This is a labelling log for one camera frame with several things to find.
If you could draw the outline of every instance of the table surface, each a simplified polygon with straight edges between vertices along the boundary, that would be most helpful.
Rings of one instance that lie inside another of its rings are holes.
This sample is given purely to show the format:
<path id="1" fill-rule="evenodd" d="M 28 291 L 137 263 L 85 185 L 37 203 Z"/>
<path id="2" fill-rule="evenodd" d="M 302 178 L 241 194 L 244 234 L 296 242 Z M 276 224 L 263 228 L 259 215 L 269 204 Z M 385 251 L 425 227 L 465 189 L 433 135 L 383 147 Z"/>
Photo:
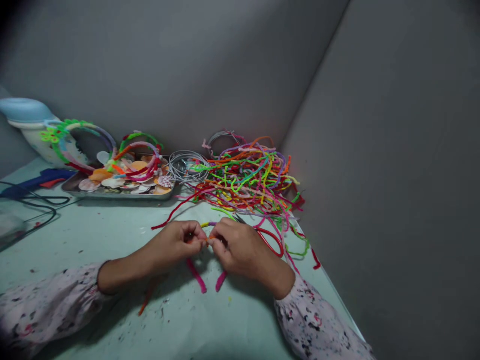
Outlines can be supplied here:
<path id="1" fill-rule="evenodd" d="M 4 180 L 19 184 L 37 177 L 47 167 L 38 158 Z M 37 193 L 66 195 L 60 186 Z M 58 210 L 54 221 L 0 253 L 0 294 L 67 268 L 131 254 L 157 233 L 151 227 L 163 223 L 178 202 L 174 198 L 159 206 L 158 201 L 72 198 Z M 0 200 L 0 210 L 28 221 L 30 226 L 50 217 L 7 199 Z M 205 202 L 187 203 L 176 215 L 176 220 L 197 220 L 201 224 L 218 222 L 224 216 Z M 242 218 L 250 225 L 259 222 L 258 217 Z M 262 227 L 274 231 L 270 224 Z M 207 235 L 211 229 L 205 228 Z M 291 231 L 285 241 L 291 251 L 304 249 L 304 243 Z M 212 249 L 203 251 L 194 262 L 207 286 L 206 294 L 201 293 L 187 266 L 180 264 L 158 287 L 142 316 L 138 312 L 145 283 L 114 298 L 91 324 L 70 338 L 50 344 L 38 359 L 295 359 L 278 326 L 273 299 L 263 288 L 229 276 L 216 292 L 222 267 Z M 295 264 L 304 279 L 362 336 L 324 268 L 313 270 L 311 251 Z"/>

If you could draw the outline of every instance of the blue glue gun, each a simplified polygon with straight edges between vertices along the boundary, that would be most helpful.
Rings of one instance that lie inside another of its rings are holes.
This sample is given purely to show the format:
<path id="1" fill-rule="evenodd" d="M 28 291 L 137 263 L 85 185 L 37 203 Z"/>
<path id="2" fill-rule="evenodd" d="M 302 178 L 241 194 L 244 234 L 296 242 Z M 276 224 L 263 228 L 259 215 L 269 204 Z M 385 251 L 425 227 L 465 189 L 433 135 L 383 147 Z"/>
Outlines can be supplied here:
<path id="1" fill-rule="evenodd" d="M 18 184 L 19 187 L 12 186 L 5 189 L 1 193 L 2 198 L 8 198 L 12 200 L 22 199 L 29 194 L 28 191 L 35 191 L 40 188 L 41 184 L 48 183 L 58 179 L 70 179 L 75 175 L 76 171 L 64 170 L 64 169 L 45 169 L 40 172 L 40 176 L 31 180 Z"/>

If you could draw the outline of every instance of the right hand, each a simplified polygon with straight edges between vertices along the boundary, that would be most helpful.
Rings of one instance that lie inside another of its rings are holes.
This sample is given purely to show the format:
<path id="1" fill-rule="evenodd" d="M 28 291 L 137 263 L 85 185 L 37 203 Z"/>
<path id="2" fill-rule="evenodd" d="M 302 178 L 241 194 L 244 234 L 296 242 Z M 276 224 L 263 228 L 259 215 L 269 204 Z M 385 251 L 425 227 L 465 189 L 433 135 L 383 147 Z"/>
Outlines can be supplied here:
<path id="1" fill-rule="evenodd" d="M 213 228 L 208 243 L 229 273 L 259 281 L 277 300 L 285 298 L 295 284 L 295 273 L 264 243 L 257 231 L 227 217 Z M 219 238 L 225 239 L 227 247 Z"/>

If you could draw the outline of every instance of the sleeve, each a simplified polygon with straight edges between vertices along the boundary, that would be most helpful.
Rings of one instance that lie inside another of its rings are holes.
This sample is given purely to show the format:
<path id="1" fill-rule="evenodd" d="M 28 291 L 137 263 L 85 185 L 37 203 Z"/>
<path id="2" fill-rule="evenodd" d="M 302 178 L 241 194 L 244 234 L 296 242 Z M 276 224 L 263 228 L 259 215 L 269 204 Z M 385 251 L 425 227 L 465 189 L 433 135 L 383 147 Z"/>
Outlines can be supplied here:
<path id="1" fill-rule="evenodd" d="M 86 265 L 0 297 L 0 336 L 3 351 L 15 359 L 31 359 L 53 340 L 87 325 L 111 296 L 100 293 L 99 270 Z"/>
<path id="2" fill-rule="evenodd" d="M 372 347 L 298 274 L 290 294 L 275 301 L 275 310 L 283 335 L 301 359 L 375 359 Z"/>

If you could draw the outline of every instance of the wire coil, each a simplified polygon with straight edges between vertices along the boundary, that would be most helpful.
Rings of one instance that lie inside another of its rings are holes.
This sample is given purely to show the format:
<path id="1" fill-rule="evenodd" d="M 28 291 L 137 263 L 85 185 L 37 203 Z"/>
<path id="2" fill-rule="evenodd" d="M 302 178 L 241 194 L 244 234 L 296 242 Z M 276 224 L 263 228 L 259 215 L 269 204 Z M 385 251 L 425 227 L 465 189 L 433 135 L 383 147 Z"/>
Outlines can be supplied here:
<path id="1" fill-rule="evenodd" d="M 180 185 L 185 183 L 199 183 L 205 180 L 209 174 L 206 169 L 209 166 L 207 159 L 198 152 L 180 150 L 170 155 L 168 171 L 172 178 Z"/>

